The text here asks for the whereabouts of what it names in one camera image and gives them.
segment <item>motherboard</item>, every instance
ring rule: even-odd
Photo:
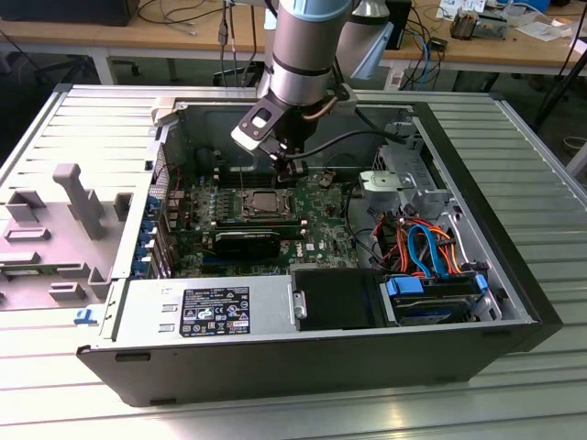
[[[242,175],[187,181],[168,197],[175,278],[283,275],[295,267],[355,268],[343,183],[310,173],[273,189]]]

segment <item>green circuit board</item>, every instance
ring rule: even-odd
[[[321,178],[320,172],[310,174],[287,190],[222,188],[213,179],[200,178],[189,188],[177,192],[176,205],[179,205],[180,213],[175,217],[177,221],[172,225],[172,233],[177,240],[179,260],[173,276],[283,275],[292,265],[307,263],[320,268],[357,267],[357,252],[349,241],[345,220],[341,216],[342,185],[333,183],[323,189],[318,184]],[[271,210],[282,209],[277,225],[262,222],[259,225],[253,215],[243,215],[246,213],[243,208],[249,208],[247,200],[253,200],[252,195],[264,197],[265,191],[271,195],[267,198],[271,200]],[[283,196],[287,201],[274,204],[272,191],[278,192],[278,200]],[[238,225],[239,231],[278,233],[282,238],[279,256],[248,260],[219,258],[214,252],[214,236],[221,231],[230,232],[231,225]]]

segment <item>side panel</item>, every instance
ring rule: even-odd
[[[124,352],[81,347],[77,356],[132,406],[229,401],[469,380],[536,327]]]
[[[440,168],[454,182],[466,204],[463,209],[471,212],[532,319],[541,323],[539,331],[516,348],[516,351],[529,351],[558,332],[562,328],[562,321],[430,107],[418,103],[415,105],[415,112],[425,129],[423,136],[429,137],[427,140],[434,145],[440,157]]]

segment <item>wooden table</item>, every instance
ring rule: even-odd
[[[189,6],[194,0],[163,0],[166,10]],[[545,43],[521,32],[510,29],[505,41],[474,39],[460,41],[450,37],[449,22],[436,20],[436,6],[439,0],[415,0],[416,10],[424,25],[433,36],[449,42],[442,69],[555,74],[564,62],[568,52],[569,39],[559,38]],[[190,11],[173,15],[175,19],[193,17],[218,9],[220,0],[207,0],[205,4]],[[551,7],[549,14],[572,14],[582,11],[583,3],[573,0],[563,8]],[[144,16],[162,20],[158,3],[146,7]],[[48,52],[62,54],[83,54],[94,59],[100,81],[103,84],[116,83],[112,73],[110,57],[152,57],[188,58],[217,60],[217,42],[220,12],[204,16],[194,21],[196,35],[188,35],[175,27],[143,21],[135,16],[127,27],[104,27],[97,25],[67,25],[56,23],[28,23],[0,21],[0,28],[18,46],[28,52]],[[255,8],[257,24],[258,53],[256,60],[262,59],[265,39],[263,32],[264,10]],[[247,60],[253,51],[252,32],[247,6],[234,8],[236,48],[239,60]],[[14,47],[0,36],[0,52],[14,50]],[[381,65],[390,68],[386,88],[397,86],[404,70],[415,65],[421,56],[420,49],[409,36],[404,38],[400,50],[386,51]],[[571,61],[577,60],[573,55]]]

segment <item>power supply label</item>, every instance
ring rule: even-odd
[[[188,289],[183,291],[183,337],[250,333],[248,287]]]

